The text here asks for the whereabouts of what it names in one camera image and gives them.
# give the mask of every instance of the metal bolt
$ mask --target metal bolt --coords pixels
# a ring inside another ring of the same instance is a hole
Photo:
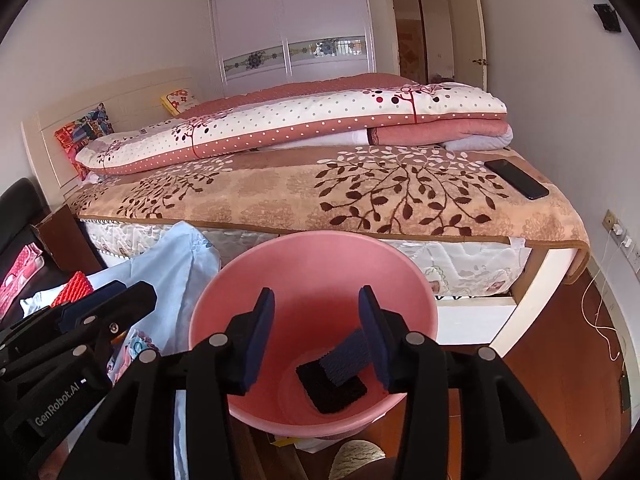
[[[86,352],[86,345],[80,345],[80,346],[76,346],[74,348],[74,355],[76,357],[80,357],[82,354],[84,354]]]
[[[147,349],[140,354],[140,361],[144,364],[149,364],[156,358],[156,352],[151,349]]]
[[[424,336],[420,332],[409,332],[404,338],[410,345],[419,346],[424,343]]]
[[[209,338],[209,344],[211,346],[224,346],[229,338],[225,334],[214,334]]]
[[[483,346],[478,350],[478,355],[481,359],[485,361],[493,361],[495,359],[496,353],[493,348],[489,348],[488,346]]]

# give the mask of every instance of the smartphone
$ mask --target smartphone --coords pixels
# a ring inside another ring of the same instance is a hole
[[[549,194],[549,190],[546,187],[505,158],[488,160],[484,165],[496,175],[501,176],[529,200],[536,200]]]

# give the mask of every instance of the bed frame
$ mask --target bed frame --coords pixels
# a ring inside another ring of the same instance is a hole
[[[22,122],[31,168],[53,209],[78,188],[76,172],[54,137],[64,124],[104,103],[116,132],[170,118],[160,96],[180,88],[198,94],[188,69],[172,68],[127,77],[68,97]],[[505,355],[538,317],[574,260],[575,249],[533,249],[508,297],[438,301],[438,343],[490,344]]]

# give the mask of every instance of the wooden floor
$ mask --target wooden floor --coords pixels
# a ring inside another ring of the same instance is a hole
[[[561,286],[505,361],[550,421],[583,480],[596,480],[628,436],[630,414],[620,413],[618,380],[622,359],[617,362],[609,359],[606,341],[585,323],[580,312],[580,298],[589,281],[584,273],[577,283]],[[592,286],[585,300],[585,312],[591,320],[599,303],[600,296]],[[600,323],[610,326],[604,306]],[[613,339],[615,355],[618,342]],[[388,456],[395,456],[403,417],[404,403],[401,403],[354,438],[376,443]],[[453,394],[450,424],[449,475],[457,480],[460,412]],[[308,480],[327,480],[341,444],[315,454],[299,451],[298,462],[290,453],[292,448],[284,453],[277,451],[267,443],[265,434],[254,430],[251,433],[263,466],[264,476],[260,476],[266,480],[304,479],[304,474],[296,470],[299,463]]]

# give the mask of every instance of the white cable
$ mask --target white cable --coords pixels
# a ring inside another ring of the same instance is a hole
[[[610,238],[610,231],[607,233],[607,242],[604,245],[604,254],[602,255],[602,261],[604,263],[604,260],[607,256],[607,247],[609,246],[609,238]],[[620,245],[618,246],[618,249],[620,247],[622,247],[622,244],[624,242],[620,242]],[[611,256],[609,258],[609,261],[607,262],[607,272],[605,273],[605,278],[606,275],[609,273],[609,267],[611,262],[613,261],[613,258],[616,256],[616,253],[613,253],[613,256]],[[596,317],[595,317],[595,323],[592,323],[591,321],[589,321],[587,319],[586,314],[584,313],[584,298],[587,295],[587,291],[590,289],[591,285],[593,285],[593,283],[595,283],[596,278],[600,275],[600,273],[602,272],[602,268],[600,266],[598,266],[598,272],[596,273],[596,275],[591,279],[591,281],[589,282],[589,285],[587,285],[587,288],[584,289],[584,294],[582,295],[582,301],[580,302],[580,309],[582,311],[582,317],[584,318],[584,320],[588,323],[588,325],[592,326],[594,329],[596,329],[596,332],[598,332],[598,334],[604,338],[604,340],[607,342],[607,347],[609,348],[609,359],[611,359],[611,361],[617,361],[618,357],[620,357],[620,352],[618,352],[616,354],[615,357],[613,357],[611,355],[611,341],[609,340],[609,338],[607,336],[605,336],[600,330],[613,330],[613,332],[615,332],[616,334],[618,334],[618,331],[615,328],[612,328],[610,326],[599,326],[597,325],[598,323],[598,317],[600,316],[600,308],[602,307],[602,303],[603,303],[603,299],[602,299],[602,295],[600,295],[600,304],[598,306],[598,310],[596,312]]]

